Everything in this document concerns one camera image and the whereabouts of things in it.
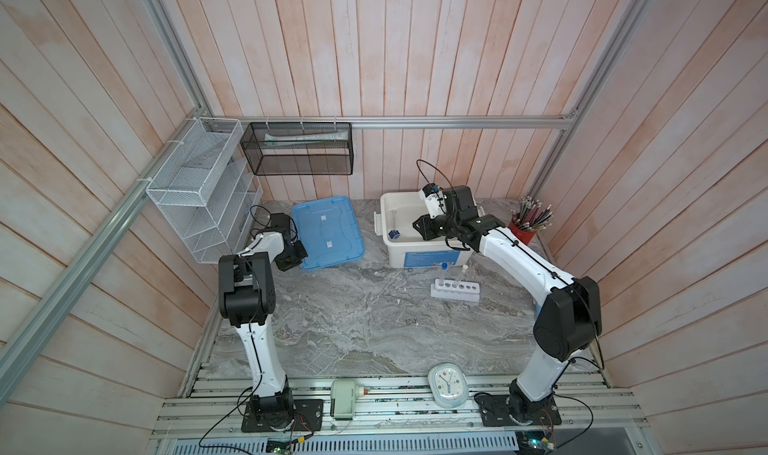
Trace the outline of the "blue plastic bin lid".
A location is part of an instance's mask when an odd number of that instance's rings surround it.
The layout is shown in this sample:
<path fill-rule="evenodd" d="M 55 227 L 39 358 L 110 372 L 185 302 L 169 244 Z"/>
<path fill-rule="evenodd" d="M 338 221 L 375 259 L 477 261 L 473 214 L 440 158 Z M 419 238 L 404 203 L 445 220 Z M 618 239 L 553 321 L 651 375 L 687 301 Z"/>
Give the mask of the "blue plastic bin lid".
<path fill-rule="evenodd" d="M 302 269 L 316 270 L 363 257 L 364 241 L 348 197 L 301 203 L 293 207 L 291 216 L 307 252 Z"/>

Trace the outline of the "white capped test tube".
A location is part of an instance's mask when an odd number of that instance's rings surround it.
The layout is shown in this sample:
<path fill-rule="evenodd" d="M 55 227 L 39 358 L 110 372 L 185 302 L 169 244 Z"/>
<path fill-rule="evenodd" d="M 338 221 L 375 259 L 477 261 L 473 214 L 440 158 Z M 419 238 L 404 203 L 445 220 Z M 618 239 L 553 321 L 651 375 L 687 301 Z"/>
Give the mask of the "white capped test tube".
<path fill-rule="evenodd" d="M 468 268 L 469 267 L 468 267 L 467 264 L 462 265 L 461 272 L 460 272 L 459 277 L 457 278 L 457 282 L 456 282 L 457 286 L 459 288 L 462 288 L 464 286 L 463 282 L 465 281 Z"/>

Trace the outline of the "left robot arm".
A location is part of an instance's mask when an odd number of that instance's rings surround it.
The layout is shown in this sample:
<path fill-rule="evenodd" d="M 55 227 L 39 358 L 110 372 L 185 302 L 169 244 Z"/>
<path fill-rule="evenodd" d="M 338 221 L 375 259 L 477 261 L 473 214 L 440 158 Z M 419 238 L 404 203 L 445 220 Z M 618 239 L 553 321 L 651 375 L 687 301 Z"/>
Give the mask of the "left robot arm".
<path fill-rule="evenodd" d="M 307 252 L 286 213 L 274 213 L 241 252 L 219 258 L 219 312 L 240 337 L 251 373 L 248 413 L 283 420 L 294 415 L 294 402 L 272 331 L 276 288 L 272 268 L 286 272 Z"/>

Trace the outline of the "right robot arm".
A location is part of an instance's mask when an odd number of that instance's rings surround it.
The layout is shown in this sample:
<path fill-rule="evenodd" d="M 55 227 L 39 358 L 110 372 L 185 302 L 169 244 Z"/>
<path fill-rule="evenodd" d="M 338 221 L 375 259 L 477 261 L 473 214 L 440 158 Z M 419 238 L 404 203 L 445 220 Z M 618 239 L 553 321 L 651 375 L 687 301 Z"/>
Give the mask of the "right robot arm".
<path fill-rule="evenodd" d="M 505 401 L 511 420 L 529 425 L 554 401 L 555 385 L 570 360 L 602 332 L 598 283 L 557 268 L 498 217 L 481 215 L 467 186 L 442 189 L 428 183 L 418 194 L 427 213 L 413 222 L 413 228 L 423 239 L 455 239 L 460 243 L 458 250 L 473 250 L 494 261 L 540 308 L 533 325 L 535 350 L 522 373 L 510 383 Z"/>

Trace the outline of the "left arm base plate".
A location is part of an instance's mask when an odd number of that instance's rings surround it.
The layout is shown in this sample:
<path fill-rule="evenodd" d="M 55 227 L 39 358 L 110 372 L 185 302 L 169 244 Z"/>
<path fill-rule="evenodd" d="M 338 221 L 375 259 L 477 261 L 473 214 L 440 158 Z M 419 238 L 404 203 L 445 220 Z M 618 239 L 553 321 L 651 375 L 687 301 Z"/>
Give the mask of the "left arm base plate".
<path fill-rule="evenodd" d="M 324 401 L 300 399 L 288 404 L 280 397 L 254 397 L 246 403 L 241 424 L 244 433 L 303 430 L 320 431 Z"/>

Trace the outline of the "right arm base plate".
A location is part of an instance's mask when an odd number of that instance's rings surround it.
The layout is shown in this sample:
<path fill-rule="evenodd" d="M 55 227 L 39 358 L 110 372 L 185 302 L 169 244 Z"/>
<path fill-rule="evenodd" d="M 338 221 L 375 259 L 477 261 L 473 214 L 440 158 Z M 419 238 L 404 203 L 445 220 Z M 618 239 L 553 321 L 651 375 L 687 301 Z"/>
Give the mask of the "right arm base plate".
<path fill-rule="evenodd" d="M 535 402 L 517 395 L 493 395 L 487 392 L 478 392 L 473 399 L 478 405 L 482 424 L 485 427 L 533 424 L 549 427 L 562 424 L 553 394 Z"/>

